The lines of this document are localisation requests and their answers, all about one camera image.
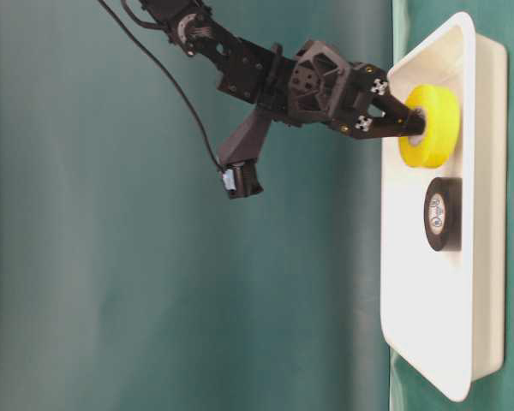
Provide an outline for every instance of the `robotic arm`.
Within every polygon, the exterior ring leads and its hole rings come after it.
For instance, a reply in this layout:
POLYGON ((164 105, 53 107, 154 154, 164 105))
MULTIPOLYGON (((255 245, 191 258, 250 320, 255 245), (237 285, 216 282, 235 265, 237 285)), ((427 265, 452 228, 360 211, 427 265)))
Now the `robotic arm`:
POLYGON ((254 104, 253 112, 218 150, 231 199, 263 191, 255 165, 272 121, 295 127, 321 122, 356 139, 424 131, 422 114, 391 95, 384 70, 347 62, 320 41, 308 41, 289 59, 281 45, 268 50, 231 34, 201 0, 140 0, 154 22, 139 20, 127 0, 122 3, 137 24, 165 32, 188 57, 201 54, 211 60, 222 73, 219 91, 254 104), (372 106, 382 116, 370 115, 372 106))

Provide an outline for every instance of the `wire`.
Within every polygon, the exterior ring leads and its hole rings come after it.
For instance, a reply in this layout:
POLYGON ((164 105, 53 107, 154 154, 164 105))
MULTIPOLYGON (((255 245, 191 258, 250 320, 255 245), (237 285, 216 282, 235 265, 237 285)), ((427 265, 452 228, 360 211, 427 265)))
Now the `wire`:
POLYGON ((128 16, 131 17, 131 20, 133 20, 139 26, 141 26, 143 28, 148 28, 149 30, 166 30, 167 31, 166 26, 163 26, 161 24, 151 23, 149 21, 140 20, 139 17, 137 17, 135 15, 135 13, 132 11, 132 9, 129 7, 128 0, 122 0, 122 7, 125 10, 125 12, 128 14, 128 16))
POLYGON ((223 173, 224 167, 221 164, 219 164, 218 160, 215 158, 215 155, 213 154, 213 149, 210 145, 209 138, 207 137, 207 132, 206 132, 206 128, 204 127, 204 124, 202 123, 202 120, 198 116, 196 109, 194 108, 192 103, 190 103, 190 100, 188 99, 187 95, 185 94, 185 92, 183 91, 183 89, 181 88, 181 86, 179 85, 177 80, 175 80, 175 77, 173 77, 173 75, 170 73, 170 71, 156 58, 156 56, 154 56, 134 36, 134 34, 128 29, 128 27, 123 23, 123 21, 120 20, 120 17, 118 17, 118 15, 114 12, 114 10, 112 10, 109 7, 109 5, 106 3, 105 0, 97 0, 97 1, 103 7, 103 9, 105 9, 106 12, 114 19, 114 21, 117 23, 117 25, 120 26, 120 28, 128 35, 129 39, 131 39, 131 41, 133 41, 135 43, 135 45, 137 45, 137 47, 139 47, 140 50, 143 53, 145 53, 148 56, 148 58, 150 58, 160 68, 160 70, 162 70, 162 72, 165 74, 165 76, 171 81, 171 83, 173 84, 173 87, 175 87, 175 89, 177 90, 179 95, 182 97, 183 101, 187 105, 188 110, 190 111, 190 114, 192 114, 192 117, 196 121, 196 124, 198 125, 198 128, 201 131, 202 139, 204 140, 204 144, 206 145, 206 149, 207 149, 207 152, 208 152, 211 160, 217 167, 217 170, 219 170, 220 172, 223 173))

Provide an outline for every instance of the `white tray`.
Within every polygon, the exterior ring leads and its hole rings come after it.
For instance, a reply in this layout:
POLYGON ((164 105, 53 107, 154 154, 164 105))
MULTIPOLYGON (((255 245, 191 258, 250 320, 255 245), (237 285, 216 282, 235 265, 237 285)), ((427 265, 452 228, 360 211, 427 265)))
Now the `white tray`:
POLYGON ((457 13, 388 77, 404 101, 429 83, 449 87, 462 108, 451 159, 411 169, 397 139, 383 140, 381 324, 385 339, 453 401, 495 372, 504 356, 506 204, 506 51, 457 13), (423 205, 434 177, 463 179, 460 252, 427 242, 423 205))

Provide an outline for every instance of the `yellow tape roll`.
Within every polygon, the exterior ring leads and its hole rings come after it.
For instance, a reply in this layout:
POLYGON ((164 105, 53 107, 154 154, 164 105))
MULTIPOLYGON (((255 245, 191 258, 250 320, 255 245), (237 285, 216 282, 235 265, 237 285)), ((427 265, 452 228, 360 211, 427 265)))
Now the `yellow tape roll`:
POLYGON ((459 136, 457 96, 445 87, 425 84, 416 87, 405 104, 423 110, 427 125, 421 138, 399 139, 404 162, 409 167, 440 167, 452 155, 459 136))

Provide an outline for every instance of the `green backdrop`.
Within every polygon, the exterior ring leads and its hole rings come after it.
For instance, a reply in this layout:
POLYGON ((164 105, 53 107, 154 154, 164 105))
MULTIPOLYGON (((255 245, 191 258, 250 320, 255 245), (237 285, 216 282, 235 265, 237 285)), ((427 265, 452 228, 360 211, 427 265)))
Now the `green backdrop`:
MULTIPOLYGON (((211 3, 288 55, 391 64, 390 1, 211 3)), ((217 145, 250 108, 135 31, 217 145)), ((274 125, 259 172, 264 194, 226 199, 97 2, 0 0, 0 411, 387 409, 379 143, 274 125)))
POLYGON ((436 27, 458 11, 467 11, 478 33, 505 45, 509 55, 508 194, 506 238, 506 342, 500 372, 476 382, 460 404, 447 400, 398 355, 391 362, 391 411, 512 411, 514 410, 514 0, 409 0, 395 2, 395 30, 400 41, 407 34, 413 49, 436 27))

